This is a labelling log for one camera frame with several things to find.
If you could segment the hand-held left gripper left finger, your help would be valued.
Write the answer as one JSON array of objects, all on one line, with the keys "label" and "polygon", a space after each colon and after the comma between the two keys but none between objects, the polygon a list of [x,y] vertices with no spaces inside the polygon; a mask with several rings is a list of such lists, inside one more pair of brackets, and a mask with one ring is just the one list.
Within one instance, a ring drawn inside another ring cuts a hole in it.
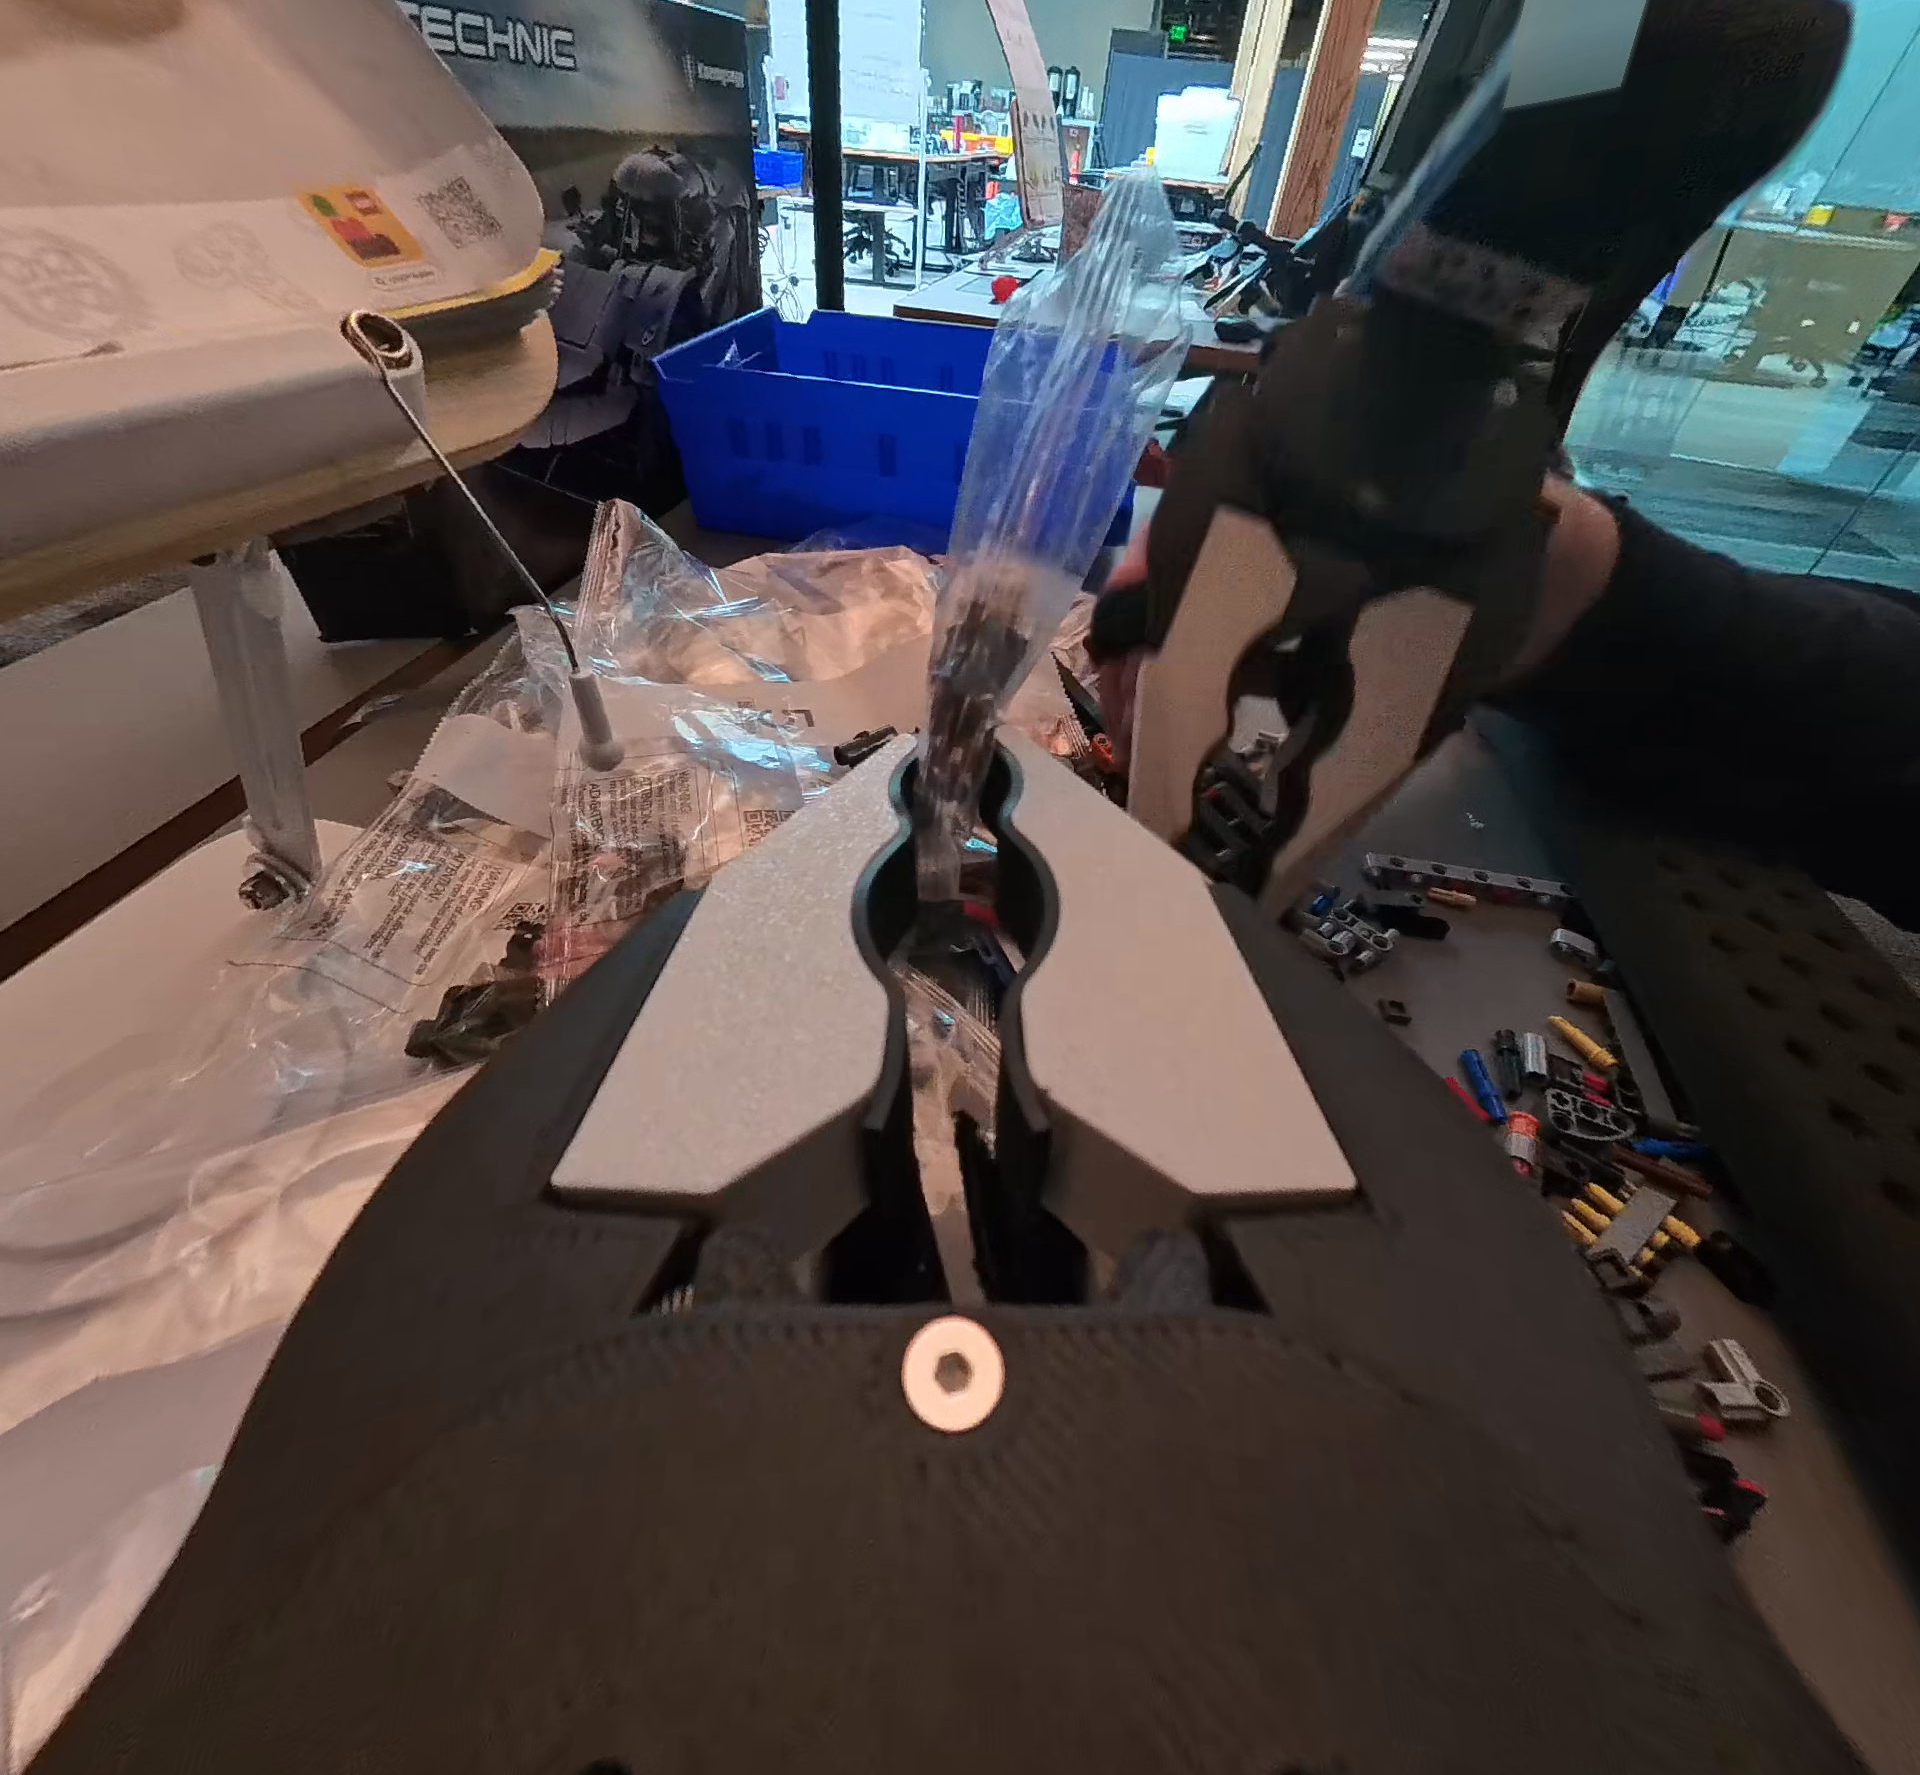
[{"label": "hand-held left gripper left finger", "polygon": [[697,896],[549,1177],[569,1204],[754,1230],[831,1298],[922,1297],[897,734]]}]

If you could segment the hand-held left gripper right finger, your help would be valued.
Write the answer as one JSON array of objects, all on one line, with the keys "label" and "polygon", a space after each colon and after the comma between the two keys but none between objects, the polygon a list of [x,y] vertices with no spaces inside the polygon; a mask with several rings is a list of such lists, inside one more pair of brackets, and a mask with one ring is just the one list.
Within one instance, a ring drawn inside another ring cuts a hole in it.
[{"label": "hand-held left gripper right finger", "polygon": [[1358,1180],[1218,904],[1009,732],[988,775],[995,1006],[989,1298],[1259,1298],[1234,1223]]}]

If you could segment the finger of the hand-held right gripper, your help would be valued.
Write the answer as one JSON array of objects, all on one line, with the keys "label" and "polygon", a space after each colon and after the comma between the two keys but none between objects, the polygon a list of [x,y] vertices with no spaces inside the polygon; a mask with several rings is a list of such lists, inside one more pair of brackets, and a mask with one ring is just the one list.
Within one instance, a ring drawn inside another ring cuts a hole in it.
[{"label": "finger of the hand-held right gripper", "polygon": [[1293,726],[1276,765],[1264,910],[1298,901],[1320,859],[1412,771],[1471,622],[1465,599],[1395,591],[1334,632],[1329,687]]},{"label": "finger of the hand-held right gripper", "polygon": [[1192,829],[1196,781],[1232,731],[1234,668],[1279,625],[1297,584],[1264,518],[1212,516],[1172,627],[1136,674],[1127,809],[1159,840]]}]

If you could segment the small clear lego bag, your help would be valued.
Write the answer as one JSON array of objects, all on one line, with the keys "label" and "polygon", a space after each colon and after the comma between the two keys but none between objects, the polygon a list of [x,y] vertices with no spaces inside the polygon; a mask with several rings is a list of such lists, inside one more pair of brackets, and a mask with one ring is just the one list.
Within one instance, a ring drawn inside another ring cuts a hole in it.
[{"label": "small clear lego bag", "polygon": [[968,938],[968,849],[1010,710],[1031,694],[1056,723],[1071,711],[1053,645],[1187,354],[1180,254],[1161,181],[1133,168],[995,324],[928,645],[914,965]]}]

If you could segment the person's right forearm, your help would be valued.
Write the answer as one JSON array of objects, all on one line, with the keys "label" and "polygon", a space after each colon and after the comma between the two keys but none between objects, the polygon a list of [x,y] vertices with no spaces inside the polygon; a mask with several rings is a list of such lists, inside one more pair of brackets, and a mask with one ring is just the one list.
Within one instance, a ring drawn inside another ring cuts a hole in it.
[{"label": "person's right forearm", "polygon": [[1750,568],[1626,501],[1573,635],[1489,705],[1619,811],[1918,929],[1915,593]]}]

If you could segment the long light grey lego beam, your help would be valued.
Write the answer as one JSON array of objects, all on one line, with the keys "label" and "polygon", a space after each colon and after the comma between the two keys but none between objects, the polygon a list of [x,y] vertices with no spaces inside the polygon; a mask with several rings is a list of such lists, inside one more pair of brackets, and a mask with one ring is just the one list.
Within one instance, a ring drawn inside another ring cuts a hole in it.
[{"label": "long light grey lego beam", "polygon": [[1364,880],[1381,889],[1418,895],[1452,904],[1504,904],[1566,912],[1574,901],[1568,883],[1548,876],[1515,876],[1461,867],[1438,859],[1367,852]]}]

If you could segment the light grey lego connector cluster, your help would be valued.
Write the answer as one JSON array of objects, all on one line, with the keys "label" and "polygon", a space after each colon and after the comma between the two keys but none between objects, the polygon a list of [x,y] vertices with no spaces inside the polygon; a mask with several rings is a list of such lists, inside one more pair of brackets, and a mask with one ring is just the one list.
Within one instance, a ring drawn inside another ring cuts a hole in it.
[{"label": "light grey lego connector cluster", "polygon": [[1297,907],[1290,922],[1308,954],[1339,980],[1381,967],[1403,938],[1398,929],[1378,922],[1370,910],[1331,886]]}]

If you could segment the crumpled clear lego bag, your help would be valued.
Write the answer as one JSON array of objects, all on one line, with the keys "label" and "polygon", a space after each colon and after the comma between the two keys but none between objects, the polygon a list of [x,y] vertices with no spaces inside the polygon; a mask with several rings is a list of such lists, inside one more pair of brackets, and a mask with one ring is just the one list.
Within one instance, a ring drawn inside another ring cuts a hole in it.
[{"label": "crumpled clear lego bag", "polygon": [[751,656],[793,683],[842,679],[928,642],[946,558],[904,544],[788,550],[725,568],[756,601]]}]

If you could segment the pile of loose lego pieces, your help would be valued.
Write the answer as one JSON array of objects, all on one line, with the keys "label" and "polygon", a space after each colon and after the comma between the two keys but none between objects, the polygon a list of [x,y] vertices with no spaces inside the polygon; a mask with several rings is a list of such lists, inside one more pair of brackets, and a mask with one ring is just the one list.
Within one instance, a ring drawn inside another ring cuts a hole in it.
[{"label": "pile of loose lego pieces", "polygon": [[1346,978],[1381,1023],[1501,1142],[1609,1297],[1706,1521],[1737,1546],[1769,1503],[1739,1451],[1794,1415],[1750,1342],[1673,1297],[1717,1282],[1766,1314],[1777,1284],[1722,1219],[1716,1160],[1674,1115],[1658,1063],[1593,927],[1566,912],[1452,904],[1334,882],[1403,933],[1376,969]]}]

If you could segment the dark lego set box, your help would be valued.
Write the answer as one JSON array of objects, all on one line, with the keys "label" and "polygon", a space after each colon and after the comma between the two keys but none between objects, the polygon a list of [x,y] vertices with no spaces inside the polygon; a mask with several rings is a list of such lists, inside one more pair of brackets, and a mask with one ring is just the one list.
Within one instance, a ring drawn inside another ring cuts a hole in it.
[{"label": "dark lego set box", "polygon": [[762,303],[746,33],[676,0],[396,4],[534,181],[561,261],[556,394],[467,474],[556,591],[601,501],[685,500],[659,358]]}]

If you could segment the person's right hand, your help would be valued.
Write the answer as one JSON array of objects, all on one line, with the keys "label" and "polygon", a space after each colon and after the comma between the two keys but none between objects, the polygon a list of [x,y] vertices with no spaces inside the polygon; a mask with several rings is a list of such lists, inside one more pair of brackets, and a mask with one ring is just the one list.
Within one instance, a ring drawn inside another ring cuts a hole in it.
[{"label": "person's right hand", "polygon": [[[1565,473],[1549,470],[1544,477],[1539,505],[1551,520],[1544,568],[1527,635],[1502,671],[1501,686],[1520,683],[1573,635],[1609,586],[1619,561],[1616,512]],[[1139,523],[1103,598],[1143,584],[1149,532],[1152,521]],[[1096,694],[1111,734],[1131,728],[1139,665],[1139,655],[1094,659]]]}]

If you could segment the clear bag with warning print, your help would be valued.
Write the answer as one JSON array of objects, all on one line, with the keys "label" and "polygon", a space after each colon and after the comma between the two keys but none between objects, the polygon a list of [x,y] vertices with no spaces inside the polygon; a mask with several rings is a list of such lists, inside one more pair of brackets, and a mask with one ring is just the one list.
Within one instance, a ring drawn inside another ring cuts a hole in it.
[{"label": "clear bag with warning print", "polygon": [[399,1016],[486,969],[571,987],[647,917],[702,888],[739,839],[715,778],[651,760],[558,771],[545,826],[522,829],[413,781],[355,835],[291,919],[234,965]]}]

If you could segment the black monitor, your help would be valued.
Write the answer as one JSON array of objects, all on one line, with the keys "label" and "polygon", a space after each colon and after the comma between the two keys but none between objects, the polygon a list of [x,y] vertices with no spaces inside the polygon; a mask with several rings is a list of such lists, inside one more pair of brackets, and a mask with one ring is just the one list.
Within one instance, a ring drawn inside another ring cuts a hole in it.
[{"label": "black monitor", "polygon": [[1361,179],[1391,195],[1464,104],[1518,26],[1523,0],[1435,0],[1401,92],[1382,117]]}]

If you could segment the brown office desk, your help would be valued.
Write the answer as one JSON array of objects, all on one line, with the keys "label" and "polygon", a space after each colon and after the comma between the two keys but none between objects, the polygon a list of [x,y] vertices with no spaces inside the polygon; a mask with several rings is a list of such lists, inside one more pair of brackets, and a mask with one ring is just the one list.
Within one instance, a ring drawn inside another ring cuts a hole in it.
[{"label": "brown office desk", "polygon": [[[1053,274],[1058,266],[1062,231],[1058,228],[1028,229],[1004,237],[989,251],[968,259],[946,274],[927,280],[893,301],[891,315],[920,324],[959,325],[975,330],[993,330],[1004,309],[989,301],[988,277],[999,270],[1024,274],[1027,282],[1014,297],[1031,292],[1040,279]],[[1180,368],[1180,378],[1192,376],[1246,376],[1262,367],[1269,332],[1254,327],[1239,339],[1223,333],[1228,318],[1207,313],[1208,289],[1185,277],[1180,282],[1180,305],[1183,330],[1187,333],[1187,352]]]}]

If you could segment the blue storage bin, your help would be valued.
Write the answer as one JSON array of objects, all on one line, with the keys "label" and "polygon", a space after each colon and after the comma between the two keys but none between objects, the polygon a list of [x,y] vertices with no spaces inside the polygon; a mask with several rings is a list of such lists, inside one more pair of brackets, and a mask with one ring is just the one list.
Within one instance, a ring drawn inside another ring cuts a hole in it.
[{"label": "blue storage bin", "polygon": [[717,337],[737,321],[655,362],[697,523],[788,543],[890,523],[945,547],[979,396],[723,368]]},{"label": "blue storage bin", "polygon": [[816,378],[841,386],[977,397],[993,325],[761,312],[717,337],[719,367]]}]

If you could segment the brown leaning board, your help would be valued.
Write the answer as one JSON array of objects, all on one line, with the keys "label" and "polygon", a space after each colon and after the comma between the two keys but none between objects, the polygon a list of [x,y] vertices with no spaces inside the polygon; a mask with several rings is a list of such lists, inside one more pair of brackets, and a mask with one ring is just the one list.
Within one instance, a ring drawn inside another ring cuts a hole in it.
[{"label": "brown leaning board", "polygon": [[1059,228],[1065,189],[1059,117],[1027,3],[984,3],[1013,81],[1010,117],[1022,220],[1028,228]]}]

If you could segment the flat serrated clear bag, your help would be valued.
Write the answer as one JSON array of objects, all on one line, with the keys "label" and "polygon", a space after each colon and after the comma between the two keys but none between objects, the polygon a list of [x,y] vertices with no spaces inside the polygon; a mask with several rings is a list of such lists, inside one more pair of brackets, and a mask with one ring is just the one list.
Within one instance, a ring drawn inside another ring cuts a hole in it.
[{"label": "flat serrated clear bag", "polygon": [[275,1340],[373,1190],[472,1077],[62,1182],[52,1204],[27,1192],[4,1210],[4,1438]]}]

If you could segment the black sign stand pole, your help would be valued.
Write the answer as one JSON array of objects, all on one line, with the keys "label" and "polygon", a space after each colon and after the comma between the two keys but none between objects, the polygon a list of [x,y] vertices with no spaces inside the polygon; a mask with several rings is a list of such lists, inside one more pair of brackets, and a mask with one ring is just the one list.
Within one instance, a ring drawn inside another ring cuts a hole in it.
[{"label": "black sign stand pole", "polygon": [[812,184],[813,301],[845,312],[845,175],[841,0],[804,0],[808,55],[808,155]]}]

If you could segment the white board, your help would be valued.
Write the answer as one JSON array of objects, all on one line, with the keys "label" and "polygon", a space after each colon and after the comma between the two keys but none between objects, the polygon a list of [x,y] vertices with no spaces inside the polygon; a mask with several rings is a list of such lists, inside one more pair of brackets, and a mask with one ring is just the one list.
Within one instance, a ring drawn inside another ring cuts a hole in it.
[{"label": "white board", "polygon": [[[838,3],[838,106],[845,121],[924,126],[924,0]],[[809,118],[806,0],[766,0],[766,81],[775,117]]]}]

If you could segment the wooden book stand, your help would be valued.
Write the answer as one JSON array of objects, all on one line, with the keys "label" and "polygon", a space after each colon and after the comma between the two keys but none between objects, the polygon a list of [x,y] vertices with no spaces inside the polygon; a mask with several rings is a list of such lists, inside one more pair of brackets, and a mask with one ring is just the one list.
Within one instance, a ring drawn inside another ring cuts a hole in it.
[{"label": "wooden book stand", "polygon": [[4,315],[4,605],[185,562],[246,795],[248,832],[157,872],[4,984],[4,1210],[138,1160],[85,1162],[64,1117],[90,1087],[159,1079],[225,960],[321,876],[270,536],[330,521],[532,428],[556,389],[549,313],[486,347],[423,357],[373,313],[216,319],[152,344],[132,319],[40,330]]}]

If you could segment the yellow-edged instruction booklet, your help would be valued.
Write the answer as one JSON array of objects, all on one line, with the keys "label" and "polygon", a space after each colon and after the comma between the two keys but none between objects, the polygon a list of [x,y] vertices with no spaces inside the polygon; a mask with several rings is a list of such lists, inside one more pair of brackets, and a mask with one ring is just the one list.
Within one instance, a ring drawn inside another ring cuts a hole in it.
[{"label": "yellow-edged instruction booklet", "polygon": [[562,256],[539,249],[515,274],[486,289],[413,307],[383,307],[423,357],[441,357],[504,342],[549,313],[562,290]]}]

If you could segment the printed car picture sheet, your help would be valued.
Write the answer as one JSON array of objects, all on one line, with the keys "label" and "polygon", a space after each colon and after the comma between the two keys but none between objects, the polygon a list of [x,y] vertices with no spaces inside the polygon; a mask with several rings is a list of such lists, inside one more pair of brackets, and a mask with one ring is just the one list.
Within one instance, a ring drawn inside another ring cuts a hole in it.
[{"label": "printed car picture sheet", "polygon": [[1,0],[4,368],[423,315],[544,265],[396,0]]}]

